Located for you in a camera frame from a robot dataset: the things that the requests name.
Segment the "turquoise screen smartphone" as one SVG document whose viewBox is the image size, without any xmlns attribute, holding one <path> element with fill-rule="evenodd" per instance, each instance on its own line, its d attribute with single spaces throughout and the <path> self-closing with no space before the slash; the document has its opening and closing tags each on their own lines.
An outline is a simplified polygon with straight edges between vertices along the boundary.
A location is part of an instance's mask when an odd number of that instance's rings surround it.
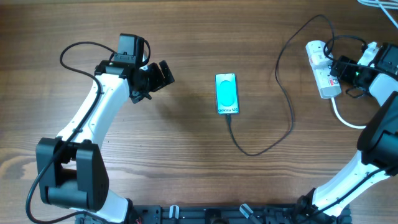
<svg viewBox="0 0 398 224">
<path fill-rule="evenodd" d="M 238 114 L 239 100 L 234 73 L 215 75 L 216 106 L 218 114 Z"/>
</svg>

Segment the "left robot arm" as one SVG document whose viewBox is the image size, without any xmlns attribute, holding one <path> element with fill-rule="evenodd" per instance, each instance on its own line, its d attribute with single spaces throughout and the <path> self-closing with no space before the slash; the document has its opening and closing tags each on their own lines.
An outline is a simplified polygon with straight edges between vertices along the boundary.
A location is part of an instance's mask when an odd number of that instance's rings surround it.
<svg viewBox="0 0 398 224">
<path fill-rule="evenodd" d="M 55 219 L 61 222 L 142 223 L 130 199 L 109 189 L 101 147 L 114 117 L 127 100 L 138 103 L 150 93 L 174 82 L 166 61 L 149 63 L 150 45 L 138 35 L 121 34 L 118 49 L 96 66 L 93 86 L 73 119 L 55 138 L 42 138 L 36 146 L 38 175 L 27 195 L 25 212 L 31 210 L 36 189 L 43 203 L 74 212 Z"/>
</svg>

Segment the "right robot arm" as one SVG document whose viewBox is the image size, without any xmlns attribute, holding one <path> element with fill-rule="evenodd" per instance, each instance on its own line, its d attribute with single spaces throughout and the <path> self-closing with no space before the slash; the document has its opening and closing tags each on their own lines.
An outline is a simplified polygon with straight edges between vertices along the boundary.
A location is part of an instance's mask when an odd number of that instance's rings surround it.
<svg viewBox="0 0 398 224">
<path fill-rule="evenodd" d="M 331 180 L 301 197 L 295 215 L 304 222 L 336 222 L 345 207 L 374 184 L 397 175 L 397 46 L 371 42 L 359 61 L 335 60 L 328 45 L 314 40 L 306 51 L 318 86 L 340 82 L 375 98 L 380 109 L 360 127 L 357 151 Z"/>
</svg>

